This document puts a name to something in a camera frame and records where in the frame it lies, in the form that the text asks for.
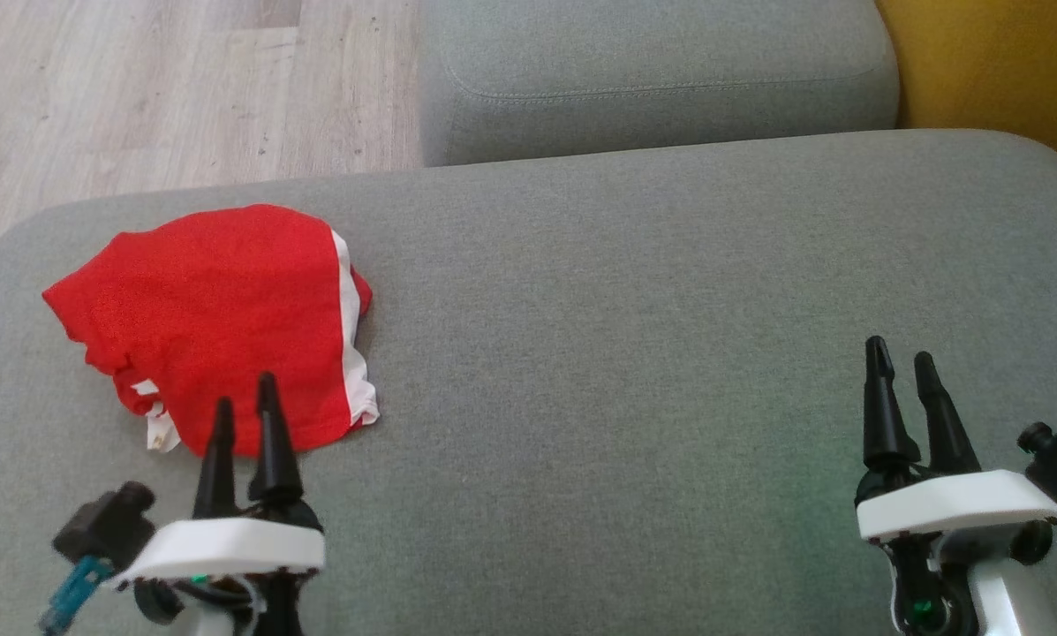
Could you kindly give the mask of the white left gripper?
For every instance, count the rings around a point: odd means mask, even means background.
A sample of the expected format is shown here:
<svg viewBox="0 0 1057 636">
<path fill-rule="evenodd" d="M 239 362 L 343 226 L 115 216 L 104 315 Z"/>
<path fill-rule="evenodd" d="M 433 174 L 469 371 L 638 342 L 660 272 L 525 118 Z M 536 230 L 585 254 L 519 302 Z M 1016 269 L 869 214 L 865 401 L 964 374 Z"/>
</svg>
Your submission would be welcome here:
<svg viewBox="0 0 1057 636">
<path fill-rule="evenodd" d="M 276 377 L 261 372 L 257 406 L 259 454 L 249 499 L 257 504 L 293 504 L 305 494 L 297 452 Z M 165 525 L 113 579 L 113 587 L 164 588 L 187 603 L 173 618 L 157 610 L 171 636 L 305 636 L 299 592 L 324 567 L 324 535 L 315 528 L 237 517 L 234 459 L 235 416 L 226 396 L 218 399 L 212 435 L 202 459 L 193 519 Z"/>
</svg>

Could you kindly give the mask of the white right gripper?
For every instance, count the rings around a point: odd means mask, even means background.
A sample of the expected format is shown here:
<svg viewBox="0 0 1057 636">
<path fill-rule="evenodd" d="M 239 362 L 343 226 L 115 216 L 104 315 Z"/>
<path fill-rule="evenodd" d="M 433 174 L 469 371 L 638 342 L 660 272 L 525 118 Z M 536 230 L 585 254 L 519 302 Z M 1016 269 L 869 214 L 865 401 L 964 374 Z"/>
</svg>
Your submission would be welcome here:
<svg viewBox="0 0 1057 636">
<path fill-rule="evenodd" d="M 941 475 L 872 495 L 856 508 L 863 540 L 890 561 L 898 636 L 1057 636 L 1039 556 L 1017 546 L 1057 526 L 1057 503 L 1024 474 L 983 472 L 934 358 L 913 358 L 926 412 L 929 470 Z M 904 426 L 883 337 L 864 342 L 864 466 L 887 473 L 921 459 Z"/>
</svg>

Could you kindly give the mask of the red basketball shorts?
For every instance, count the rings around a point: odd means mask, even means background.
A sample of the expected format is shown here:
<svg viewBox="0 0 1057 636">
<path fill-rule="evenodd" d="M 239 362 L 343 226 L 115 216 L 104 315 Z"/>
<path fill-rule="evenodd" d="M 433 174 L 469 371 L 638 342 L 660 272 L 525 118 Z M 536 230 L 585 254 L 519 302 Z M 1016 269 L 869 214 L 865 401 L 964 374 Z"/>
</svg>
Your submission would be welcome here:
<svg viewBox="0 0 1057 636">
<path fill-rule="evenodd" d="M 253 204 L 120 232 L 42 296 L 127 410 L 145 419 L 152 398 L 130 386 L 157 385 L 177 447 L 197 455 L 223 396 L 233 404 L 235 454 L 257 455 L 257 388 L 266 371 L 295 451 L 379 419 L 355 344 L 374 293 L 341 235 L 318 217 Z"/>
</svg>

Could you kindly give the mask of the small grey sofa cushion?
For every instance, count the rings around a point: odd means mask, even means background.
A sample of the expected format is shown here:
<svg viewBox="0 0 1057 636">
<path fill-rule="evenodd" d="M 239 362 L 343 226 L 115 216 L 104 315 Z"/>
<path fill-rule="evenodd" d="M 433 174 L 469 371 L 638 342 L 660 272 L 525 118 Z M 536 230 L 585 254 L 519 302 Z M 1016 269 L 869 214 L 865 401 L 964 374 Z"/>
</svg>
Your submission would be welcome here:
<svg viewBox="0 0 1057 636">
<path fill-rule="evenodd" d="M 428 166 L 898 121 L 874 0 L 423 0 L 419 35 Z"/>
</svg>

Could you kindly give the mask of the large grey sofa seat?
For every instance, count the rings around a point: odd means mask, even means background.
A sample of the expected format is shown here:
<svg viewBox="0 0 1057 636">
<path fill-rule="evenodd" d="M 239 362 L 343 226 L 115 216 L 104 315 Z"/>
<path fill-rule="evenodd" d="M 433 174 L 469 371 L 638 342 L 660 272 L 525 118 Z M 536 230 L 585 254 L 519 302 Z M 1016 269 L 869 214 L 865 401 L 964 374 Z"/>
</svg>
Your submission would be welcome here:
<svg viewBox="0 0 1057 636">
<path fill-rule="evenodd" d="M 374 289 L 381 419 L 302 462 L 309 636 L 892 636 L 859 539 L 864 341 L 931 352 L 987 467 L 1057 427 L 1057 154 L 898 130 L 82 201 L 0 238 L 0 636 L 37 636 L 84 502 L 200 459 L 84 363 L 42 291 L 113 235 L 257 202 Z"/>
</svg>

